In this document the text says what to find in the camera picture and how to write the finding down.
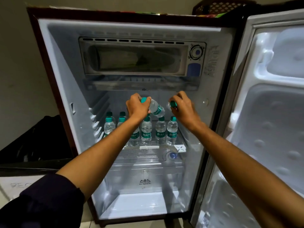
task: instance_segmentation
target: forearm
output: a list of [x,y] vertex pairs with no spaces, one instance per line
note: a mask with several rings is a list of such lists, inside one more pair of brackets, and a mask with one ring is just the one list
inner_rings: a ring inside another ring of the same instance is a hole
[[260,219],[260,223],[277,222],[269,220],[281,217],[293,226],[304,225],[303,198],[277,176],[204,123],[195,126],[192,132],[213,157],[234,191],[257,216],[257,220]]
[[66,164],[57,174],[65,176],[80,188],[87,200],[100,185],[140,122],[137,118],[129,118],[107,137]]

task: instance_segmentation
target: refrigerator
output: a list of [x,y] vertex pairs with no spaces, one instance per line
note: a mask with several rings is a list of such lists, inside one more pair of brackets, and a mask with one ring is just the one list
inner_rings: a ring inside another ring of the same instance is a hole
[[[74,155],[104,137],[138,92],[173,115],[185,91],[212,130],[304,193],[304,5],[247,5],[220,18],[36,8],[27,11]],[[184,219],[259,227],[207,150],[178,124],[175,145],[126,146],[89,199],[95,223]]]

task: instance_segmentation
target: green label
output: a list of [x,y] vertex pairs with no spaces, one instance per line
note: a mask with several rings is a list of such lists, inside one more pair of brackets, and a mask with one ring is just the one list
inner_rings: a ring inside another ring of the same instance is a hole
[[167,132],[168,132],[167,135],[168,135],[169,138],[176,138],[177,132],[175,132],[175,133],[172,133],[172,132],[169,132],[169,131],[167,131]]
[[150,138],[150,137],[151,137],[151,132],[150,132],[150,133],[141,132],[141,136],[142,136],[143,138]]
[[137,132],[137,133],[133,133],[132,135],[131,135],[131,138],[132,139],[136,139],[136,138],[138,138],[139,137],[139,131]]
[[157,111],[155,111],[155,112],[152,113],[152,114],[153,114],[153,115],[158,115],[158,114],[161,112],[162,109],[163,109],[163,108],[162,108],[160,105],[158,105]]
[[156,131],[156,136],[157,136],[158,138],[163,138],[163,137],[165,137],[165,135],[166,135],[166,132],[157,132],[157,131]]

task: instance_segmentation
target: blue knob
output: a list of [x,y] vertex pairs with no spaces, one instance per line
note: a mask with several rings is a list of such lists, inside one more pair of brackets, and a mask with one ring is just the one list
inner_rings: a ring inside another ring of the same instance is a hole
[[170,153],[169,156],[172,159],[176,159],[177,158],[177,154],[176,153]]

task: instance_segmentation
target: left hand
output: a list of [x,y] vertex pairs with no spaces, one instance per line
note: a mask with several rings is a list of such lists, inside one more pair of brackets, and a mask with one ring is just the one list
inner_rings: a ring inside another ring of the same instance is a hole
[[151,103],[151,97],[147,97],[144,103],[140,102],[141,99],[142,97],[138,93],[135,93],[126,101],[129,117],[135,118],[139,122],[142,122],[147,114],[150,113],[149,106]]

